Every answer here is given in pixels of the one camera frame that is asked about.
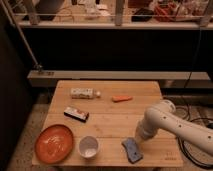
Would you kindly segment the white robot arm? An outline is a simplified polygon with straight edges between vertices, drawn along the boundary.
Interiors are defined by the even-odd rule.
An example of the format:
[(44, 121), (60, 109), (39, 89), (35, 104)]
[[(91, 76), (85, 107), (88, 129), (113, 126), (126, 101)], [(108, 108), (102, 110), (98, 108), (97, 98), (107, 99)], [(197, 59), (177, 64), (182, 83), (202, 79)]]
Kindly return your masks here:
[(147, 141), (163, 129), (213, 156), (213, 129), (183, 120), (174, 115), (175, 111), (176, 107), (170, 100), (149, 106), (136, 126), (136, 142)]

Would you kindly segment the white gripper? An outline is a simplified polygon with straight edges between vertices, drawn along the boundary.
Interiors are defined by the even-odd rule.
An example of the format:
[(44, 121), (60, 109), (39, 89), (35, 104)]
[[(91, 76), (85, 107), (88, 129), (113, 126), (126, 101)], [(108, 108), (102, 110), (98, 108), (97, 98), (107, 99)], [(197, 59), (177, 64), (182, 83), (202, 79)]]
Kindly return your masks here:
[(138, 122), (135, 130), (135, 140), (143, 142), (153, 138), (157, 134), (157, 130), (149, 126), (145, 121)]

